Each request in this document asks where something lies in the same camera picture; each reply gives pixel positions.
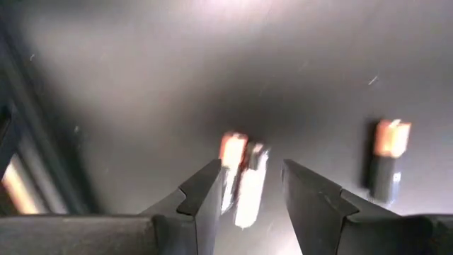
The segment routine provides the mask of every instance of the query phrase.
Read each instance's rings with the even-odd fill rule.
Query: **gray background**
[[[300,254],[282,159],[363,196],[376,118],[413,123],[391,209],[453,211],[452,13],[450,0],[41,0],[2,15],[102,211],[146,209],[239,130],[273,150],[257,223],[223,217],[215,254]]]

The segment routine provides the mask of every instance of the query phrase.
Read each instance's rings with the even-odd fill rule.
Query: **black metal jaw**
[[[451,254],[453,217],[401,217],[285,160],[289,216],[304,255]]]
[[[212,254],[222,201],[220,160],[141,215],[0,218],[2,254]]]

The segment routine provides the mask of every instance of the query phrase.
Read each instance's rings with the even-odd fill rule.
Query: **copper contact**
[[[382,120],[377,125],[374,154],[381,157],[400,157],[407,148],[411,123],[401,120]]]
[[[222,138],[219,158],[223,166],[238,167],[242,161],[247,144],[247,136],[237,132],[228,132]]]

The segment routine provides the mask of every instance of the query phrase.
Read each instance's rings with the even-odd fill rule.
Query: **cylindrical component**
[[[371,165],[370,195],[381,202],[392,203],[398,195],[401,169],[396,160],[406,151],[410,123],[382,120],[376,131]]]
[[[9,197],[20,214],[41,213],[35,204],[33,195],[27,189],[23,179],[19,176],[17,168],[18,159],[14,156],[1,180],[5,189],[8,191]]]
[[[239,133],[228,132],[222,138],[220,156],[222,168],[226,171],[224,183],[224,195],[222,199],[222,214],[225,213],[235,202],[237,188],[241,174],[240,165],[243,153],[247,145],[247,136]]]
[[[246,169],[242,173],[234,224],[250,227],[257,219],[269,158],[269,148],[262,144],[247,146]]]

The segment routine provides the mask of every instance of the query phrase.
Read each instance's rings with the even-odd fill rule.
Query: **dark gray surface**
[[[65,0],[5,15],[102,208],[147,208],[236,129],[273,150],[257,223],[224,217],[216,254],[299,254],[282,159],[361,193],[374,118],[413,123],[391,209],[453,211],[452,12],[450,0]]]
[[[3,217],[4,254],[158,254],[150,217]]]

